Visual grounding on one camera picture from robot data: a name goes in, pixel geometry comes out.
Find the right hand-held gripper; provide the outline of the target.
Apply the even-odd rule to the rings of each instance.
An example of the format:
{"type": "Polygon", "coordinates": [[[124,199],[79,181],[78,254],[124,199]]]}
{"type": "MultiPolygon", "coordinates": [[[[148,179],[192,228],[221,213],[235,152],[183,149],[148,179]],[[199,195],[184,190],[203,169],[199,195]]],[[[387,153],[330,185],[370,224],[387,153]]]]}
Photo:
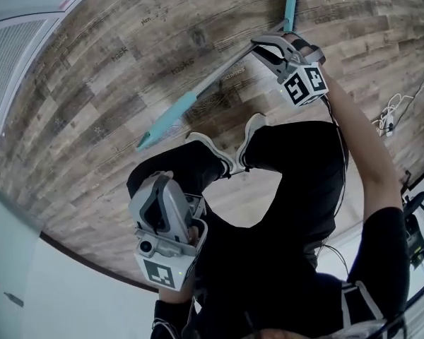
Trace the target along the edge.
{"type": "Polygon", "coordinates": [[[319,69],[326,58],[318,46],[294,32],[266,33],[251,42],[258,45],[254,48],[254,56],[277,77],[280,92],[296,107],[308,105],[328,93],[319,69]],[[283,59],[265,46],[277,49],[283,59]]]}

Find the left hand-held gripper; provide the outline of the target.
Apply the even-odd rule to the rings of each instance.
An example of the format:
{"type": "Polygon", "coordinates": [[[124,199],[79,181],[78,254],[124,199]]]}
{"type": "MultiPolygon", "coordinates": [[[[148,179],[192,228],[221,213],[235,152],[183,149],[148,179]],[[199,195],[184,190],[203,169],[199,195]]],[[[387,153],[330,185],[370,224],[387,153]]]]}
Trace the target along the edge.
{"type": "Polygon", "coordinates": [[[202,196],[186,194],[167,173],[146,178],[129,204],[136,224],[136,260],[144,278],[170,290],[181,290],[206,241],[208,225],[202,219],[202,196]],[[189,244],[188,229],[199,228],[196,246],[189,244]]]}

